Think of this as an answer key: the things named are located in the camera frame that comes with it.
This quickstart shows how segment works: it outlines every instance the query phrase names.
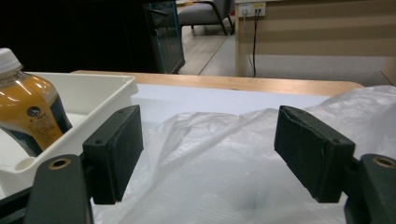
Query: floor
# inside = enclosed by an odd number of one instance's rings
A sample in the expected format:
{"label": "floor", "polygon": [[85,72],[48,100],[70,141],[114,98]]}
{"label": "floor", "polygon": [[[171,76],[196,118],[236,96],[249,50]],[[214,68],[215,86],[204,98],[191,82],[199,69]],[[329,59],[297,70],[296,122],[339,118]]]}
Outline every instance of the floor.
{"label": "floor", "polygon": [[[224,21],[227,31],[230,24]],[[235,76],[235,35],[224,35],[220,26],[183,27],[182,42],[186,64],[181,75]],[[391,85],[381,73],[383,57],[330,57],[257,55],[257,78],[339,80],[363,86]],[[253,77],[253,69],[247,71]]]}

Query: wooden table edge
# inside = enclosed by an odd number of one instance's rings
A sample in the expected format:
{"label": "wooden table edge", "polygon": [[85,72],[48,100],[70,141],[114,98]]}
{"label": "wooden table edge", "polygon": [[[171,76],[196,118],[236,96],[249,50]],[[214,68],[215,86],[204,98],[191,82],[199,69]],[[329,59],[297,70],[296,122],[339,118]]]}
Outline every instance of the wooden table edge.
{"label": "wooden table edge", "polygon": [[300,80],[253,77],[208,77],[192,75],[167,75],[151,73],[107,72],[77,70],[74,74],[96,74],[134,76],[136,83],[198,87],[238,91],[266,91],[288,94],[333,96],[363,88],[361,84],[349,81]]}

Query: screw hole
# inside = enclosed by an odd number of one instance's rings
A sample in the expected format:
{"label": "screw hole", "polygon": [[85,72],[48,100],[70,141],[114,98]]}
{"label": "screw hole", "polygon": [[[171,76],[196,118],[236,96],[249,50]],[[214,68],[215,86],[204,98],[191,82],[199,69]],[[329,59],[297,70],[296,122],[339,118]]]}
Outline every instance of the screw hole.
{"label": "screw hole", "polygon": [[56,161],[53,161],[52,163],[49,164],[49,169],[50,170],[59,170],[64,167],[66,167],[68,164],[70,164],[70,160],[67,158],[62,158]]}
{"label": "screw hole", "polygon": [[396,163],[384,157],[375,157],[374,162],[380,166],[387,168],[396,168]]}

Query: electrical cable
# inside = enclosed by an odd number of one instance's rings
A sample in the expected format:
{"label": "electrical cable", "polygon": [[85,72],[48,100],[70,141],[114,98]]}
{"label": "electrical cable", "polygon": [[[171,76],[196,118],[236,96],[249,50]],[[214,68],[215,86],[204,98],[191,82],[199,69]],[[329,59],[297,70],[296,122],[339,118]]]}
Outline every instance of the electrical cable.
{"label": "electrical cable", "polygon": [[259,23],[259,15],[261,9],[254,11],[254,38],[253,38],[253,77],[256,77],[256,37],[257,37],[257,24]]}
{"label": "electrical cable", "polygon": [[[246,11],[243,12],[243,16],[244,16],[244,29],[245,29],[245,39],[248,43],[248,30],[247,30],[247,20],[246,20]],[[247,47],[247,57],[248,57],[248,61],[250,62],[251,68],[254,69],[253,67],[253,63],[250,60],[250,48]]]}

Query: power outlet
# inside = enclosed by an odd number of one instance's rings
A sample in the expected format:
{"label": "power outlet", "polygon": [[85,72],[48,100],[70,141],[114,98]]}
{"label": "power outlet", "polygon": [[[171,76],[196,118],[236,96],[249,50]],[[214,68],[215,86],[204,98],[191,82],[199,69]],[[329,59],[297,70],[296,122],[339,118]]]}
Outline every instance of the power outlet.
{"label": "power outlet", "polygon": [[265,2],[241,3],[238,4],[239,17],[254,17],[256,10],[261,10],[259,16],[265,15]]}
{"label": "power outlet", "polygon": [[250,3],[239,4],[239,17],[252,17],[253,16],[253,8]]}

